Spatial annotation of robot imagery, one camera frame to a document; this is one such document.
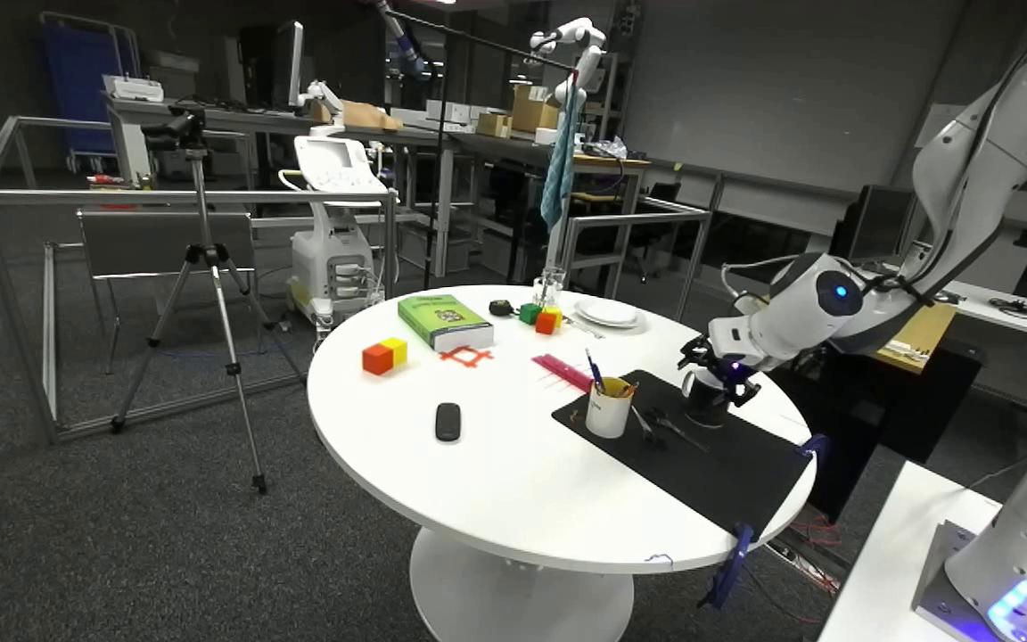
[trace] gray carpet floor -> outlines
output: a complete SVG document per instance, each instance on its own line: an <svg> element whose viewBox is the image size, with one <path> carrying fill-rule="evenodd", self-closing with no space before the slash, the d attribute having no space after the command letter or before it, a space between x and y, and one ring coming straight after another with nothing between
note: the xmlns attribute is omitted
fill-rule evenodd
<svg viewBox="0 0 1027 642"><path fill-rule="evenodd" d="M35 338L38 245L76 238L76 221L68 209L2 209L0 230ZM194 290L139 403L227 384L207 284ZM671 277L627 277L621 297L671 310L673 291ZM106 415L127 384L154 320L154 291L131 284L120 303L127 319L110 364L84 268L79 260L60 268L68 421ZM245 325L245 306L236 310L245 382L282 379L286 364ZM683 320L702 328L714 314L728 314L728 303L709 277L699 277ZM279 344L304 366L315 331L291 320ZM1009 463L1016 457L1009 416L995 400L970 396L939 445L942 470L976 479ZM249 492L236 403L131 426L123 434L51 441L0 319L0 640L430 640L406 585L415 524L327 459L304 389L252 396L252 426L266 496ZM879 448L838 524L809 512L795 533L847 570L894 470L900 457ZM709 570L638 578L627 642L816 640L835 603L770 552L747 560L747 578L724 611L694 611L706 587Z"/></svg>

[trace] black mat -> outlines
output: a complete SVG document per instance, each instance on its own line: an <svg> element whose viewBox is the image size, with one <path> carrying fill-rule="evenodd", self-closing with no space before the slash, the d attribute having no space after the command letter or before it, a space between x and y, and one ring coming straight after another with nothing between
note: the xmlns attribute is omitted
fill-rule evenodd
<svg viewBox="0 0 1027 642"><path fill-rule="evenodd" d="M806 453L730 415L706 426L680 389L649 372L625 379L638 384L633 411L651 433L630 415L621 438L593 434L586 427L589 396L553 416L730 535L738 529L761 535L799 482Z"/></svg>

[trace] round white table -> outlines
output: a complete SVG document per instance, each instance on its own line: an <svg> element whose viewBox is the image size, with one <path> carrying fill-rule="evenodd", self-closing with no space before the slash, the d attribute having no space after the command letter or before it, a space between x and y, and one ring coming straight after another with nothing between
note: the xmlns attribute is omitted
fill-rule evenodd
<svg viewBox="0 0 1027 642"><path fill-rule="evenodd" d="M443 290L488 310L488 301L529 303L520 284ZM421 524L411 552L411 587L423 625L443 642L593 642L621 640L630 616L633 573L714 566L733 540L627 470L553 411L581 391L530 357L553 354L586 372L586 351L602 373L644 366L680 382L679 357L694 328L642 310L627 331L562 325L539 337L516 319L492 320L492 359L465 366L429 351L396 301L342 320L315 354L308 400L336 463L396 512ZM359 354L390 337L411 364L367 373ZM793 400L761 379L740 421L788 441L809 427ZM460 438L435 438L435 405L460 403ZM801 509L813 463L799 474L761 541Z"/></svg>

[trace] white cup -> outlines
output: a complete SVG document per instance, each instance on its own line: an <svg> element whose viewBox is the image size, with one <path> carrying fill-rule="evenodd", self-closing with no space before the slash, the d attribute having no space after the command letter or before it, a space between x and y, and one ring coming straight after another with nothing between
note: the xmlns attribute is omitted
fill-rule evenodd
<svg viewBox="0 0 1027 642"><path fill-rule="evenodd" d="M630 411L630 391L625 379L606 379L589 389L586 427L598 438L621 438Z"/></svg>

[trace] tripod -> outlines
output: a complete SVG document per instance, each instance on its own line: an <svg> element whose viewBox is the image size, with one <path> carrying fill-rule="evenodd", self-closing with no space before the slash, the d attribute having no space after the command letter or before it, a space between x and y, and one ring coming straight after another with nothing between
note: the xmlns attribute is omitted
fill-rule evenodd
<svg viewBox="0 0 1027 642"><path fill-rule="evenodd" d="M245 400L245 389L242 389L242 366L240 366L240 354L236 354L236 337L230 337L230 319L227 319L227 303L223 303L223 275L236 281L236 290L252 303L258 319L259 319L259 328L265 328L265 338L271 338L271 328L276 320L265 314L265 303L258 301L252 290L245 290L245 281L240 277L227 249L222 241L215 241L215 226L210 226L210 214L207 214L207 191L203 191L203 162L207 162L207 139L203 139L203 127L207 127L207 118L198 109L186 109L183 118L173 118L164 131L177 139L177 146L186 150L186 162L189 162L189 172L194 172L194 190L196 190L196 209L198 209L198 241L189 241L186 256L183 256L183 271L177 277L170 281L167 290L167 301L156 314L156 325L154 325L154 337L146 338L146 354L131 373L131 384L119 405L119 415L110 416L110 433L120 433L123 427L123 416L127 416L127 405L146 379L146 366L160 347L160 337L173 314L173 303L189 281L189 275L196 268L207 268L210 277L215 277L215 297L219 297L219 314L222 314L222 331L223 331L223 351L227 351L227 379L236 384L236 403L240 403L240 416L242 416L242 433L249 438L249 457L252 457L252 487L259 496L266 496L266 479L265 479L265 466L259 466L259 453L258 453L258 434L252 434L252 415L249 415L249 400ZM282 344L276 344L279 354L290 359L290 366L295 372L295 379L304 382L295 359L286 354Z"/></svg>

